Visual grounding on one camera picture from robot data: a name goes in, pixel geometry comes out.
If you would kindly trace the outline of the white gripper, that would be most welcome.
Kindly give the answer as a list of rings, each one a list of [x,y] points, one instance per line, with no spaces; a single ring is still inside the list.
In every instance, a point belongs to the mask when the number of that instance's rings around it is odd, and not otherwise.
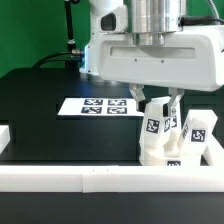
[[[171,87],[163,116],[174,117],[183,89],[215,91],[224,85],[224,25],[186,27],[168,34],[162,46],[135,46],[128,34],[106,35],[99,45],[99,75],[135,83],[129,91],[138,112],[145,111],[143,85]]]

